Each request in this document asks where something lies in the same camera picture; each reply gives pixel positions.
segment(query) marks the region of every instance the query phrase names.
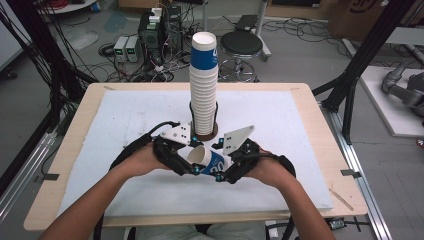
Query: black stool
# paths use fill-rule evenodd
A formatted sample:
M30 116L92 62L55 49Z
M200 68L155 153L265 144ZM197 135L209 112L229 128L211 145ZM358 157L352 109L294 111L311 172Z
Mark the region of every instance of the black stool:
M234 59L225 60L219 66L219 77L228 81L256 81L255 69L244 60L258 56L262 51L262 41L247 31L234 31L221 38L221 50Z

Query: stool seat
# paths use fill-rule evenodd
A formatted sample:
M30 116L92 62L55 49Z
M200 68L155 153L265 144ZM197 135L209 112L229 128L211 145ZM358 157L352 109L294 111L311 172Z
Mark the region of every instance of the stool seat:
M224 34L221 38L221 48L232 55L258 55L262 50L262 41L256 35L246 31L234 31Z

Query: wooden table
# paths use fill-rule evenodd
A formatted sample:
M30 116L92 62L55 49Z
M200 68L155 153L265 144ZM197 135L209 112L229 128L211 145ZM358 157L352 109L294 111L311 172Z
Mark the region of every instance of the wooden table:
M58 173L57 181L45 181L24 222L27 230L44 230L56 218L65 193L72 166L82 148L97 109L106 91L113 90L189 90L189 83L95 83L88 88L49 173ZM308 85L302 83L219 83L218 91L290 91L298 108L310 144L318 161L334 204L321 211L324 217L358 216L367 213L367 206L354 179L342 176L348 166L334 140L321 110ZM163 224L236 222L286 219L287 212L251 212L238 214L207 214L178 216L143 216L105 218L105 226L141 226Z

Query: clothing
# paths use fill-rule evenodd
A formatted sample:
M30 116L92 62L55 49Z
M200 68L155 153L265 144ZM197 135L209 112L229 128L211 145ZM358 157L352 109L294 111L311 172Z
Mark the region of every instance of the clothing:
M137 240L265 240L265 222L213 224L207 235L194 225L137 228Z

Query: forearm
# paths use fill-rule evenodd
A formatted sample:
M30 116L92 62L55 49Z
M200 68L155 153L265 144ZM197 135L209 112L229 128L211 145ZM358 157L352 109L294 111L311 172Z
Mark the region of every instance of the forearm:
M121 167L110 171L63 212L40 239L87 240L97 221L127 179L128 176Z
M299 181L291 175L280 179L276 187L287 202L300 238L302 240L335 239Z

